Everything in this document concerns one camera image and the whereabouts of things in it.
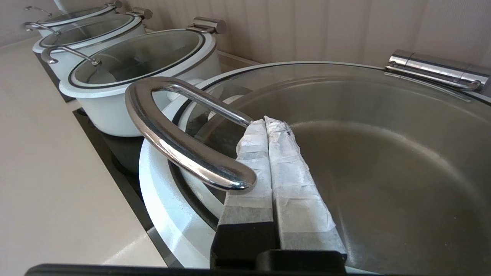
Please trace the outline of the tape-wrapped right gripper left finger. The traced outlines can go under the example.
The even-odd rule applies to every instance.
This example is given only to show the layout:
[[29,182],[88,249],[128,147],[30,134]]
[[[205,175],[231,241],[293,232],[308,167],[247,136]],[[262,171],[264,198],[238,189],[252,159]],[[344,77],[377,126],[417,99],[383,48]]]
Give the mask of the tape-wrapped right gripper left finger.
[[254,269],[257,256],[277,246],[264,119],[251,122],[236,152],[237,161],[256,173],[257,183],[248,193],[226,194],[223,214],[211,246],[212,269]]

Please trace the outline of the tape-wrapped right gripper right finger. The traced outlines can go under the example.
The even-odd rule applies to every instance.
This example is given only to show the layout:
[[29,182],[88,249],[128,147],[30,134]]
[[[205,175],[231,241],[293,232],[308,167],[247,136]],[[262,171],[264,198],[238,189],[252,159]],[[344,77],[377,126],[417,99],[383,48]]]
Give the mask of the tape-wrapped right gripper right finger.
[[290,126],[265,117],[280,247],[346,251]]

